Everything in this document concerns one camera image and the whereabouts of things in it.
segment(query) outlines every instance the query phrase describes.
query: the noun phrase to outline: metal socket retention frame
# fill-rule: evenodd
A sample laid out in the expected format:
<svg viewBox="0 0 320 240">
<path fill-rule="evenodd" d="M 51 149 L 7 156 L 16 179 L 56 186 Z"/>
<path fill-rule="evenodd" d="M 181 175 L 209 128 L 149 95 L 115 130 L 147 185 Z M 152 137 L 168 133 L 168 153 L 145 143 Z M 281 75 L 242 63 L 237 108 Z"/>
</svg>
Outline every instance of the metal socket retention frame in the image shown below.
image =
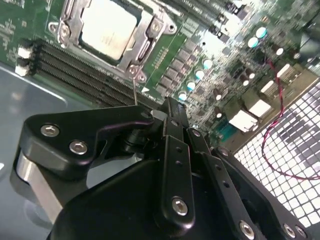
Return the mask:
<svg viewBox="0 0 320 240">
<path fill-rule="evenodd" d="M 143 73 L 142 68 L 161 35 L 174 35 L 177 32 L 175 22 L 163 7 L 152 0 L 137 0 L 141 4 L 126 0 L 128 4 L 141 10 L 141 19 L 136 26 L 133 47 L 124 51 L 117 65 L 112 65 L 83 49 L 79 44 L 84 26 L 81 15 L 85 8 L 90 7 L 91 1 L 65 0 L 59 22 L 50 22 L 48 29 L 56 35 L 63 48 L 67 48 L 76 55 L 96 63 L 99 67 L 120 78 L 140 83 L 146 82 L 147 76 Z M 146 11 L 145 6 L 152 9 L 152 13 Z"/>
</svg>

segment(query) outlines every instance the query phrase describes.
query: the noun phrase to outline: capacitor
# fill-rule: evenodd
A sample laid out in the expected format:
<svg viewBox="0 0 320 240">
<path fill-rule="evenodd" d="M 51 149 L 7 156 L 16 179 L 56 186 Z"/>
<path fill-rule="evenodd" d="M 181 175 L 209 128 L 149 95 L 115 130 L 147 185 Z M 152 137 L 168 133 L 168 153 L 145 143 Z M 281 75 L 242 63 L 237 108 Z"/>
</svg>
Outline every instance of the capacitor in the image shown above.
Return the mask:
<svg viewBox="0 0 320 240">
<path fill-rule="evenodd" d="M 215 113 L 215 116 L 217 119 L 221 118 L 222 117 L 222 113 L 221 113 L 221 110 L 219 107 L 215 106 L 214 107 L 214 113 Z"/>
<path fill-rule="evenodd" d="M 245 69 L 245 74 L 249 77 L 249 79 L 254 79 L 256 74 L 250 68 Z"/>
<path fill-rule="evenodd" d="M 214 63 L 210 59 L 205 59 L 205 60 L 203 60 L 202 64 L 203 64 L 204 69 L 210 69 L 210 68 L 212 68 Z"/>
<path fill-rule="evenodd" d="M 202 80 L 205 77 L 205 72 L 202 70 L 196 70 L 195 77 L 199 80 Z"/>
<path fill-rule="evenodd" d="M 187 100 L 187 94 L 186 94 L 186 92 L 185 92 L 185 91 L 179 92 L 178 98 L 179 98 L 181 101 Z"/>
<path fill-rule="evenodd" d="M 279 45 L 277 44 L 272 44 L 271 46 L 271 49 L 275 52 L 276 55 L 280 56 L 284 53 L 284 48 L 283 47 L 280 47 Z"/>
<path fill-rule="evenodd" d="M 217 101 L 219 101 L 222 98 L 222 95 L 217 88 L 213 89 L 213 95 Z"/>
<path fill-rule="evenodd" d="M 249 80 L 248 80 L 248 77 L 246 75 L 241 74 L 239 79 L 242 82 L 243 86 L 248 86 Z"/>
<path fill-rule="evenodd" d="M 267 29 L 266 29 L 264 26 L 259 27 L 258 30 L 255 32 L 255 36 L 256 36 L 258 39 L 262 39 L 262 38 L 264 38 L 266 35 L 267 35 Z"/>
<path fill-rule="evenodd" d="M 249 41 L 248 41 L 248 47 L 253 49 L 255 48 L 256 46 L 258 46 L 258 43 L 259 43 L 259 40 L 258 38 L 256 38 L 255 36 L 250 38 Z"/>
<path fill-rule="evenodd" d="M 186 87 L 188 88 L 189 91 L 193 91 L 196 88 L 196 83 L 194 81 L 190 81 L 187 83 Z"/>
</svg>

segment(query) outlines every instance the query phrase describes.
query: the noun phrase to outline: hole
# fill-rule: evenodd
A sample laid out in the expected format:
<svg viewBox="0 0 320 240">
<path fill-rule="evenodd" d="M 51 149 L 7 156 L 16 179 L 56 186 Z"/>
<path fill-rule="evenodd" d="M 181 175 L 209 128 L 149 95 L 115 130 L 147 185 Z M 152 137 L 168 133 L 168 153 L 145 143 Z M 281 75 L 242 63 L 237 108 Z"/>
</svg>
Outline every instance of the hole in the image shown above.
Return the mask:
<svg viewBox="0 0 320 240">
<path fill-rule="evenodd" d="M 244 226 L 244 230 L 246 231 L 247 234 L 252 234 L 252 232 L 248 226 Z"/>
<path fill-rule="evenodd" d="M 222 170 L 222 168 L 221 168 L 219 165 L 215 165 L 215 168 L 216 168 L 217 170 L 219 170 L 219 171 Z"/>
<path fill-rule="evenodd" d="M 183 166 L 182 162 L 180 162 L 180 161 L 175 161 L 175 164 L 177 164 L 179 167 Z"/>
<path fill-rule="evenodd" d="M 230 185 L 229 183 L 227 183 L 226 181 L 222 181 L 223 185 L 226 187 L 226 188 L 230 188 Z"/>
</svg>

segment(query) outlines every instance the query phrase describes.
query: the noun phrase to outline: motherboard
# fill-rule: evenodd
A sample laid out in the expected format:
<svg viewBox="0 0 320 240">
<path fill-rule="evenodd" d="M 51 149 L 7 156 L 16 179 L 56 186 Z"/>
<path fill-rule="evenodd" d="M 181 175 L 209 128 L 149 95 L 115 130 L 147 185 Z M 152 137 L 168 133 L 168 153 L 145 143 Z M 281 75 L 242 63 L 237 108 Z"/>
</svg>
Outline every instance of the motherboard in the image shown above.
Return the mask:
<svg viewBox="0 0 320 240">
<path fill-rule="evenodd" d="M 134 89 L 147 109 L 176 98 L 216 145 L 257 130 L 274 107 L 275 74 L 284 89 L 302 74 L 302 32 L 319 9 L 317 0 L 0 0 L 0 61 L 93 108 L 133 105 Z"/>
</svg>

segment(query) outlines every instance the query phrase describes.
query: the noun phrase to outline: cpu socket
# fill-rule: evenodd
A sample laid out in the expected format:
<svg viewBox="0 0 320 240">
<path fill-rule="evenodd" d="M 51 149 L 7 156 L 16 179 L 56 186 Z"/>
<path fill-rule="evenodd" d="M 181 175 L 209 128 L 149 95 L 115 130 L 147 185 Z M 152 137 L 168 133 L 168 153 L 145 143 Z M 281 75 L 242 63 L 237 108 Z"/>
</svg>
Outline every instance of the cpu socket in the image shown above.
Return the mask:
<svg viewBox="0 0 320 240">
<path fill-rule="evenodd" d="M 142 68 L 161 35 L 177 25 L 152 0 L 66 0 L 49 30 L 63 48 L 127 80 L 143 83 Z"/>
</svg>

